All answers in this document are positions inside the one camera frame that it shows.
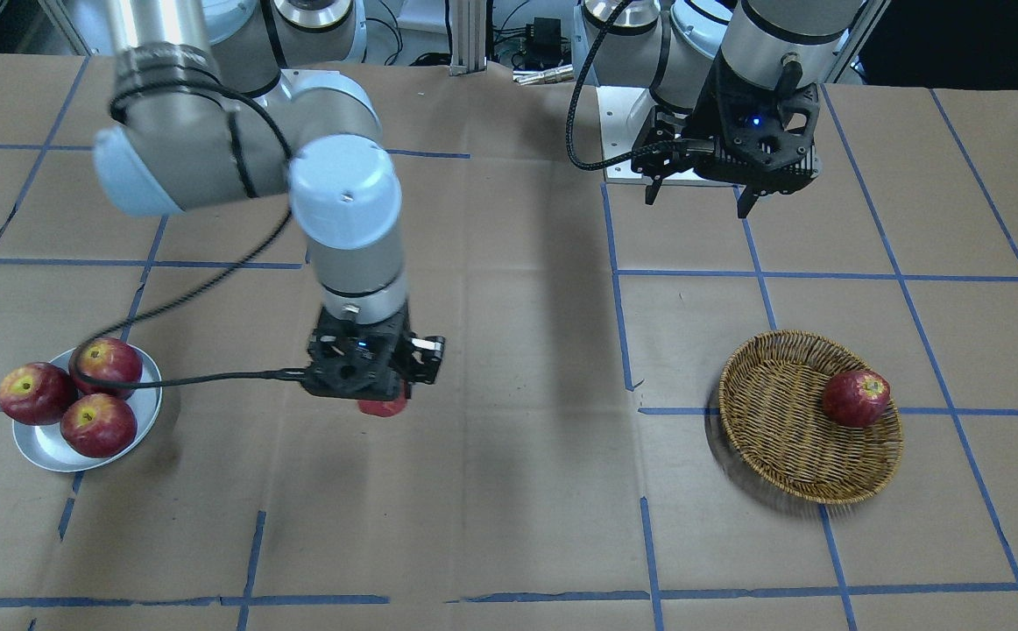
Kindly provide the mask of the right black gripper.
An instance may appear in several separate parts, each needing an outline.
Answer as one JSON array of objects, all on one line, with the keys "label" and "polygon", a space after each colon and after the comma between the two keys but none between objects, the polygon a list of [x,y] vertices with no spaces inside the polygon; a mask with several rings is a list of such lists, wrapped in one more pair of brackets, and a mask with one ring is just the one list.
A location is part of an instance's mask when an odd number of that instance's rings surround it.
[{"label": "right black gripper", "polygon": [[414,384],[436,382],[445,346],[443,336],[414,334],[407,304],[367,324],[321,308],[308,339],[310,362],[302,387],[318,398],[408,399]]}]

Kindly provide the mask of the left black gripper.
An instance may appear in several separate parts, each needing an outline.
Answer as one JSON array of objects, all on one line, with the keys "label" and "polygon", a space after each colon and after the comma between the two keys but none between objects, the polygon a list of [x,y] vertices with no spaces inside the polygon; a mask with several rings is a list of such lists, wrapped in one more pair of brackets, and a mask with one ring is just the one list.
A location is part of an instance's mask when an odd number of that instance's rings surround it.
[{"label": "left black gripper", "polygon": [[766,195],[792,195],[821,176],[815,148],[818,91],[801,87],[800,61],[782,61],[774,87],[753,85],[714,61],[688,115],[653,105],[634,140],[632,170],[654,205],[667,177],[693,172],[710,182],[739,185],[736,216],[747,219]]}]

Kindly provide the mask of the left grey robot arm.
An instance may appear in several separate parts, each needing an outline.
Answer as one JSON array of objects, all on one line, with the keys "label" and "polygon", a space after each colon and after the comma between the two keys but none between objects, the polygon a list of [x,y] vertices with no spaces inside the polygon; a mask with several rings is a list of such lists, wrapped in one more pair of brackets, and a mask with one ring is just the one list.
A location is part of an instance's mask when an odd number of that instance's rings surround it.
[{"label": "left grey robot arm", "polygon": [[[654,203],[667,177],[691,172],[741,188],[746,218],[767,195],[792,195],[821,175],[821,79],[858,1],[581,1],[576,85],[565,121],[570,163],[628,164]],[[609,159],[576,154],[583,87],[644,89],[632,146]]]}]

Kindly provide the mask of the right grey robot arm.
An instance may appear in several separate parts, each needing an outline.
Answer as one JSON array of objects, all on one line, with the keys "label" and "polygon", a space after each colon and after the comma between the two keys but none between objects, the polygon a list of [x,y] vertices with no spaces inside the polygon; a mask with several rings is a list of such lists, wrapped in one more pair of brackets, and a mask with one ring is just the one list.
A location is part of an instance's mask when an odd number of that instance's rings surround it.
[{"label": "right grey robot arm", "polygon": [[308,366],[252,378],[297,383],[318,398],[409,398],[413,384],[435,383],[446,343],[412,329],[401,185],[364,88],[309,69],[288,96],[258,103],[216,59],[254,3],[233,20],[205,10],[203,1],[106,4],[116,84],[114,124],[94,140],[101,187],[132,216],[285,195],[273,235],[289,223],[305,233],[323,302]]}]

